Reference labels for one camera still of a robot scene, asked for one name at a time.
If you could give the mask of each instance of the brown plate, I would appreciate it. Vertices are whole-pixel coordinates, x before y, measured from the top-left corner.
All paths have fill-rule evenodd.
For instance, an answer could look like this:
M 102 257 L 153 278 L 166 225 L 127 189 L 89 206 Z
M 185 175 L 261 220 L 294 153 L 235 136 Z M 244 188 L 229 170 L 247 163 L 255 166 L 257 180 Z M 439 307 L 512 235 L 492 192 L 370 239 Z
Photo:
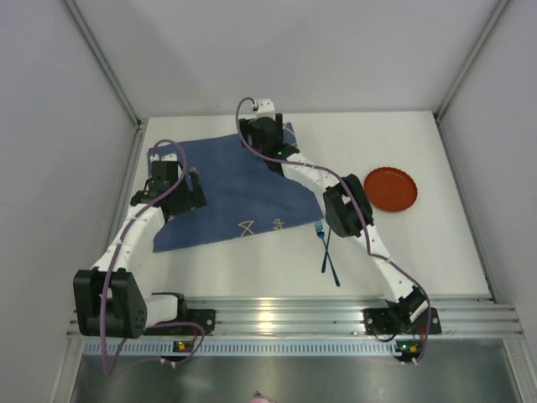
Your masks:
M 418 188 L 410 175 L 392 167 L 370 172 L 363 188 L 371 204 L 385 212 L 402 212 L 418 197 Z

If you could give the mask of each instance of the white table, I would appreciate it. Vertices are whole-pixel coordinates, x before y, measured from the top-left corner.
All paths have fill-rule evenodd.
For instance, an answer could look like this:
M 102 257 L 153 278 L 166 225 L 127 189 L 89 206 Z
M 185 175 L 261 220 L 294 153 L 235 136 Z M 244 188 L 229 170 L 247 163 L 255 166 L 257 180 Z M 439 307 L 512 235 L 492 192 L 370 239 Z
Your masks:
M 302 113 L 285 114 L 284 121 L 292 122 L 300 150 L 310 160 L 340 175 L 354 173 L 363 181 L 380 166 L 409 173 L 418 186 L 416 203 L 405 212 L 373 214 L 395 260 L 431 296 L 489 295 L 431 113 Z M 233 116 L 149 119 L 133 192 L 143 187 L 146 153 L 157 140 L 231 133 L 236 133 Z M 159 290 L 186 296 L 380 296 L 365 251 L 332 237 L 340 288 L 329 267 L 321 273 L 323 253 L 313 224 L 308 224 L 151 254 L 143 273 L 158 279 Z

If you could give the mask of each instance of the blue placemat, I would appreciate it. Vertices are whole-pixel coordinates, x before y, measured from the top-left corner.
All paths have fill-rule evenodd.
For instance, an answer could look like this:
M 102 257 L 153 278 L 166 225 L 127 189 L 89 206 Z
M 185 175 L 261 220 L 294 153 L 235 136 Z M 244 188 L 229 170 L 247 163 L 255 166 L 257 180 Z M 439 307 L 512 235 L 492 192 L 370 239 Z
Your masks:
M 296 142 L 290 123 L 285 125 L 284 141 Z M 270 171 L 260 158 L 241 146 L 237 134 L 181 145 L 190 168 L 196 167 L 200 173 L 207 205 L 168 221 L 154 238 L 154 252 L 247 237 L 322 219 L 314 194 Z M 152 152 L 148 151 L 149 167 Z M 159 155 L 175 152 L 173 145 L 158 148 Z

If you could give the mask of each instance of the blue utensil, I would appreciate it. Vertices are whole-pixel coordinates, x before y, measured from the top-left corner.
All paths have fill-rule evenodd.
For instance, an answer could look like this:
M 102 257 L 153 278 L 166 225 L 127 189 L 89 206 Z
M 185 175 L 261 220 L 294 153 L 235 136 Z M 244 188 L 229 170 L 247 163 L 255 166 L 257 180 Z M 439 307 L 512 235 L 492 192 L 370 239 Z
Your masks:
M 325 241 L 325 229 L 322 226 L 321 220 L 315 221 L 315 231 L 317 232 L 317 237 L 319 237 L 323 245 L 325 245 L 325 257 L 322 261 L 321 273 L 326 272 L 326 258 L 328 258 L 328 261 L 330 262 L 330 267 L 332 269 L 332 274 L 334 276 L 334 282 L 336 283 L 336 286 L 340 287 L 341 283 L 339 282 L 339 278 L 337 277 L 336 270 L 334 269 L 334 264 L 332 263 L 330 254 L 328 253 L 328 246 L 330 244 L 330 236 L 332 234 L 332 230 L 330 228 L 330 231 L 328 232 L 328 242 Z

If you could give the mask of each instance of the white wall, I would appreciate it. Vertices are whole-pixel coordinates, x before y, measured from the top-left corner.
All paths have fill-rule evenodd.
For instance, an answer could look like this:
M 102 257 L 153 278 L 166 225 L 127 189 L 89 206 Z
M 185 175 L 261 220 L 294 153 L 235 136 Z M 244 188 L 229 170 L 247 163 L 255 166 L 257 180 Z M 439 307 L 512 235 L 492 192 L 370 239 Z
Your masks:
M 143 117 L 435 110 L 497 0 L 78 0 Z
M 46 401 L 133 128 L 57 0 L 0 2 L 0 401 Z
M 510 7 L 445 118 L 500 296 L 537 357 L 537 2 Z

